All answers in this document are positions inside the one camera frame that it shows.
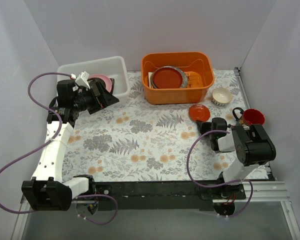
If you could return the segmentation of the pink round plate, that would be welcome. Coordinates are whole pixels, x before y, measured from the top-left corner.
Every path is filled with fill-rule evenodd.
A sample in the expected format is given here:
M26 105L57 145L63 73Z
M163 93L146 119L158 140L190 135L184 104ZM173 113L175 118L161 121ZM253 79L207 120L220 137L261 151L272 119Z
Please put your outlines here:
M88 78L89 81L96 80L102 84L103 87L110 93L112 83L111 80L108 76L103 75L103 74L93 74L90 75Z

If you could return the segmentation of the black square floral plate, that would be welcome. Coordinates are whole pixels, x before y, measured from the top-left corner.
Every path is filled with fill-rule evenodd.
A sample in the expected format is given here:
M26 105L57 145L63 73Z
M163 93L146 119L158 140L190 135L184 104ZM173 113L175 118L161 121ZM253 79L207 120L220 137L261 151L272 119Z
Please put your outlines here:
M111 90L110 90L110 94L113 94L114 88L115 88L115 79L114 79L114 78L110 78L110 81L111 81Z

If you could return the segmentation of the small red saucer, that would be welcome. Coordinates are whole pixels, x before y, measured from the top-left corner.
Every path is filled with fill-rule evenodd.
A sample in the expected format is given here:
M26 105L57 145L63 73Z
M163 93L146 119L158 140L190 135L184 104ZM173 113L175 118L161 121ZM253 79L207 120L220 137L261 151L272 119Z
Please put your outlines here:
M207 122L211 116L209 109L202 104L192 105L188 110L189 117L192 121Z

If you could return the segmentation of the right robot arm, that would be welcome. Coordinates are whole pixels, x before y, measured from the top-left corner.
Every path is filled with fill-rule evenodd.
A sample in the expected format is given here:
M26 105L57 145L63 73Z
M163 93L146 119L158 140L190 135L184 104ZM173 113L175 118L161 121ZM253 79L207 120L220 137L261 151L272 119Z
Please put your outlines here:
M219 153L235 152L236 159L220 173L216 190L212 192L227 199L243 192L240 184L259 166L276 158L276 148L261 124L230 125L223 118L213 118L211 122L197 121L201 135L208 135L210 147Z

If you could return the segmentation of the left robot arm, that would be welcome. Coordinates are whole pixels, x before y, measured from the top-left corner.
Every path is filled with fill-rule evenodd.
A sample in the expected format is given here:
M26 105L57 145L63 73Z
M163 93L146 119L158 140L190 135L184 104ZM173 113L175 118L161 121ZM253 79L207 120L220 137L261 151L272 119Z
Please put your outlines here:
M63 181L62 167L68 141L81 112L94 114L119 102L100 78L86 83L73 79L57 83L57 96L49 104L46 142L38 165L30 180L22 183L21 190L34 211L67 211L72 200L81 195L85 200L96 196L91 175L76 175Z

